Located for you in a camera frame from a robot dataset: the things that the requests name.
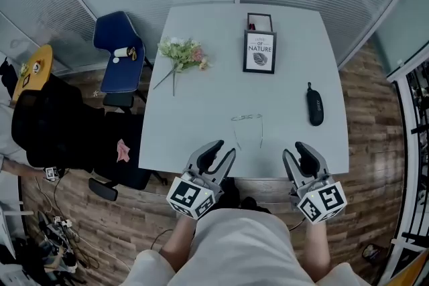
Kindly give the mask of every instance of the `pink flower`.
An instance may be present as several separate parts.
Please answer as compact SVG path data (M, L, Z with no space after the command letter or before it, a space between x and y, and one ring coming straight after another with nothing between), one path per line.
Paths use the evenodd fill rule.
M202 59L202 50L201 48L195 49L193 52L192 57L194 58L195 62L199 62Z

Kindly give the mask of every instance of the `black and white marker cube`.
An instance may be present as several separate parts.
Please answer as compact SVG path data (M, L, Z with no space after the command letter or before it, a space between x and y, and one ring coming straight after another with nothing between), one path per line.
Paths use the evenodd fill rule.
M213 191L175 177L167 201L177 212L198 219L215 203Z
M307 192L298 208L311 223L323 222L338 214L347 205L340 182Z

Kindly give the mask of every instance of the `person's arm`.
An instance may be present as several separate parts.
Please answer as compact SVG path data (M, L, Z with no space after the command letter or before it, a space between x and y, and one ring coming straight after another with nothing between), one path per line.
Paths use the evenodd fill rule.
M3 164L1 165L2 171L8 171L10 174L18 175L22 177L44 177L45 173L39 169L34 169L30 166L23 165L18 162L9 160L7 157L3 158Z
M325 222L318 224L307 222L302 268L314 282L329 273L330 255Z
M196 220L182 215L171 237L160 250L160 254L175 272L178 272L188 260L195 228Z

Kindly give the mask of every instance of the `blue chair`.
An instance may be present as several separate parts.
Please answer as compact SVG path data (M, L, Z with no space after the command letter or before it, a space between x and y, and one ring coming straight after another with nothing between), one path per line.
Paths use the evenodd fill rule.
M136 92L146 102L146 98L138 91L141 70L144 63L153 70L152 64L145 56L145 45L135 31L131 20L124 11L113 12L97 19L95 23L94 47L107 50L110 53L109 63L106 67L105 76L101 83L101 92L104 93L127 93L124 94L124 102L130 103ZM118 63L113 63L113 52L119 48L134 47L137 59L119 58ZM105 105L121 107L115 98L106 96Z

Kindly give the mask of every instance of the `flower bouquet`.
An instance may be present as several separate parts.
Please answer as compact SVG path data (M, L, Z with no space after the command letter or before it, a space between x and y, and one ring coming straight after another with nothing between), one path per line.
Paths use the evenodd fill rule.
M169 75L173 74L173 96L176 73L195 66L198 66L200 70L209 67L207 56L202 51L201 45L192 39L185 41L179 38L164 38L158 44L158 50L163 56L171 59L172 69L157 83L154 89Z

